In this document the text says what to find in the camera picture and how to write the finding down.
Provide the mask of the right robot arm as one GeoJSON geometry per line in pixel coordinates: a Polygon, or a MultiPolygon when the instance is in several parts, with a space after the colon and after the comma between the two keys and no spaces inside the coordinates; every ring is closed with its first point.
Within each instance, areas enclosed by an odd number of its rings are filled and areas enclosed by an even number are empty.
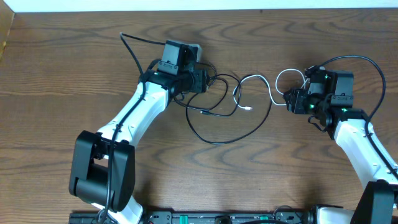
{"type": "Polygon", "coordinates": [[[316,205],[304,213],[303,223],[391,223],[397,208],[397,163],[378,140],[368,115],[353,108],[353,73],[318,68],[306,71],[304,82],[284,92],[288,111],[319,121],[316,128],[342,148],[364,192],[355,210],[316,205]]]}

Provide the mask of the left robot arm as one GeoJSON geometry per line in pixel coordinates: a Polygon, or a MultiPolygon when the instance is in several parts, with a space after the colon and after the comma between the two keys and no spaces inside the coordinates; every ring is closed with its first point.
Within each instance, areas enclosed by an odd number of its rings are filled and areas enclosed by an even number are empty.
{"type": "Polygon", "coordinates": [[[141,71],[133,97],[105,126],[75,141],[69,192],[99,208],[93,223],[139,223],[143,207],[132,196],[135,149],[153,120],[180,93],[206,91],[208,74],[195,66],[202,48],[168,40],[163,56],[141,71]]]}

